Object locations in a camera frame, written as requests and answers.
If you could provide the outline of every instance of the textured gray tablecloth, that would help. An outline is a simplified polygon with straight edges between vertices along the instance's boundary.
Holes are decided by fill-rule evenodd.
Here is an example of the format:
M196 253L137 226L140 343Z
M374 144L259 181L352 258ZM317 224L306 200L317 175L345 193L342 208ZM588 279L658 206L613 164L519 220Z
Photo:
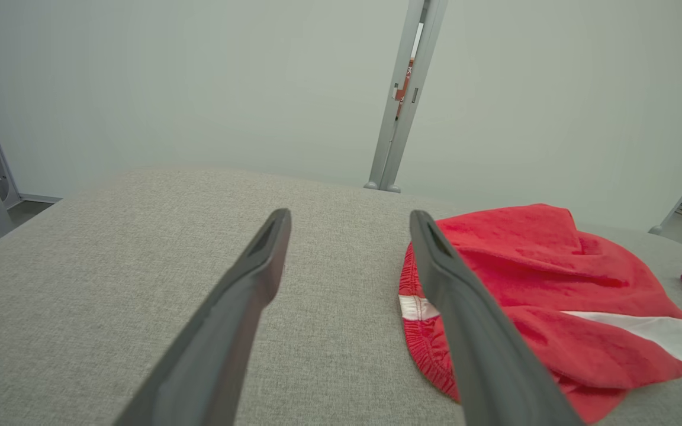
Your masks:
M233 170L142 170L0 240L0 424L111 422L272 210L292 210L241 424L452 424L460 407L411 360L398 276L413 208L465 205ZM682 308L682 245L581 227L641 257ZM602 424L682 424L682 379Z

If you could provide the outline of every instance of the white wall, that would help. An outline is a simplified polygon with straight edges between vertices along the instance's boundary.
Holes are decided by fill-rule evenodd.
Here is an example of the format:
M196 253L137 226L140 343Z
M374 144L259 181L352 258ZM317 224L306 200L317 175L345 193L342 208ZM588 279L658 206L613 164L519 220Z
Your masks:
M362 186L406 9L0 0L0 142L18 189L63 197L190 163Z
M660 224L682 194L682 0L451 0L396 183Z

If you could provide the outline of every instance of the white stripe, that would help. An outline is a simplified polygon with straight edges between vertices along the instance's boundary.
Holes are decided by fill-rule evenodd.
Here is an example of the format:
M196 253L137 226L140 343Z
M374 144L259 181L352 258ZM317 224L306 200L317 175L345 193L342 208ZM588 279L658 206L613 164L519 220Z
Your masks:
M418 296L398 295L401 304L401 317L410 321L426 320L441 315L428 299L420 299Z
M629 331L638 337L660 345L667 353L682 361L682 319L633 317L608 312L563 311L563 313Z

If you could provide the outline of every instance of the white stripe on red fabric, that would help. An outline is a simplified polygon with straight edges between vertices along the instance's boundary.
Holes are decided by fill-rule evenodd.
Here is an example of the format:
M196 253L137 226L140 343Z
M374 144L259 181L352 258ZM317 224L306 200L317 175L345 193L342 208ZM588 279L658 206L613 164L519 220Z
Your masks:
M418 296L398 295L401 305L401 317L410 321L422 321L441 315L428 299L420 299Z
M608 324L651 340L682 362L682 319L672 317L633 317L608 312L562 311L590 321Z

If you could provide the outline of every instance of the white panel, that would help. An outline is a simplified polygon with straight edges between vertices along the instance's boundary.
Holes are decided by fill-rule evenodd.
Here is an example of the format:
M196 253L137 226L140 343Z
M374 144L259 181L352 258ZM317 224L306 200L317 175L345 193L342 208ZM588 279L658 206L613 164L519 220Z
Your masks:
M0 0L0 141L19 191L191 163L362 186L407 5Z
M682 1L450 2L396 183L660 224L682 194Z

